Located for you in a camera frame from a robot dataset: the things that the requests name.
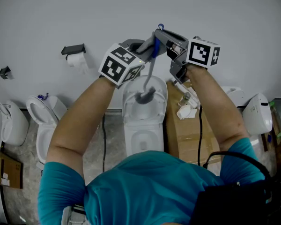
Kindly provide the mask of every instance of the wrist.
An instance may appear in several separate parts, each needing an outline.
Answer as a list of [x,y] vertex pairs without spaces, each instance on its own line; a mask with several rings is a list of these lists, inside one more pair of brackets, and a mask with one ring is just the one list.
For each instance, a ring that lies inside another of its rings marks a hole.
[[186,68],[187,68],[186,76],[188,78],[190,78],[191,75],[201,74],[201,73],[207,72],[207,70],[204,67],[197,66],[197,65],[194,65],[194,64],[191,64],[191,63],[186,65]]
[[108,78],[106,78],[104,76],[99,77],[99,79],[102,80],[109,87],[112,87],[112,88],[116,87],[116,84],[114,84],[112,81],[110,81]]

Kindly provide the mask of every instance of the black strap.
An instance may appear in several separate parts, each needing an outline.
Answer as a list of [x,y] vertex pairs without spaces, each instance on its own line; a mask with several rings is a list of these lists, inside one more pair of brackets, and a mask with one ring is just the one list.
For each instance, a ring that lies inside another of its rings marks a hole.
[[209,162],[210,158],[212,156],[215,156],[215,155],[228,155],[228,156],[234,156],[234,157],[241,158],[241,159],[243,159],[243,160],[253,164],[255,167],[257,167],[263,173],[263,175],[265,176],[265,178],[267,180],[269,180],[271,178],[270,173],[269,173],[269,171],[267,170],[267,168],[265,166],[263,166],[260,162],[256,161],[255,159],[253,159],[253,158],[251,158],[251,157],[249,157],[249,156],[247,156],[245,154],[242,154],[240,152],[229,152],[229,151],[212,152],[209,155],[206,163],[203,165],[204,168],[207,168],[208,162]]
[[198,147],[198,166],[201,166],[200,152],[201,152],[201,143],[202,143],[202,136],[203,136],[202,105],[200,105],[199,120],[200,120],[200,139],[199,139],[199,147]]

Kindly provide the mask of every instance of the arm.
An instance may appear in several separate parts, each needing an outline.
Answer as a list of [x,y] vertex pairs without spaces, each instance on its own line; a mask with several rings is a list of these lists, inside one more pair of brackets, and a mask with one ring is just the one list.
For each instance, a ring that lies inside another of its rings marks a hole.
[[227,151],[239,139],[248,137],[240,112],[207,70],[196,65],[187,69],[220,150]]
[[58,123],[46,162],[62,163],[83,177],[82,156],[102,119],[115,90],[107,78],[87,88]]

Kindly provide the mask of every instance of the teal t-shirt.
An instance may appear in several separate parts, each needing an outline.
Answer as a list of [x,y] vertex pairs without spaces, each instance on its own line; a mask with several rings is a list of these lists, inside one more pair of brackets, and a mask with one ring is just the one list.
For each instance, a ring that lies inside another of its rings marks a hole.
[[[229,151],[256,159],[248,138]],[[147,151],[127,157],[85,186],[76,171],[49,162],[41,180],[38,213],[41,225],[60,225],[65,207],[83,204],[92,225],[189,224],[198,193],[207,186],[262,179],[255,166],[236,157],[224,157],[218,177],[165,152]]]

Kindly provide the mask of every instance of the brush head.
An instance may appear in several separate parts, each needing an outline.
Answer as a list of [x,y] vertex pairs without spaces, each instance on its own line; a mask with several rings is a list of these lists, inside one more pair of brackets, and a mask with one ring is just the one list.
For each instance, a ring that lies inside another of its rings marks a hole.
[[153,100],[155,92],[156,89],[154,87],[151,87],[147,92],[144,93],[137,92],[134,95],[135,101],[139,104],[147,104]]

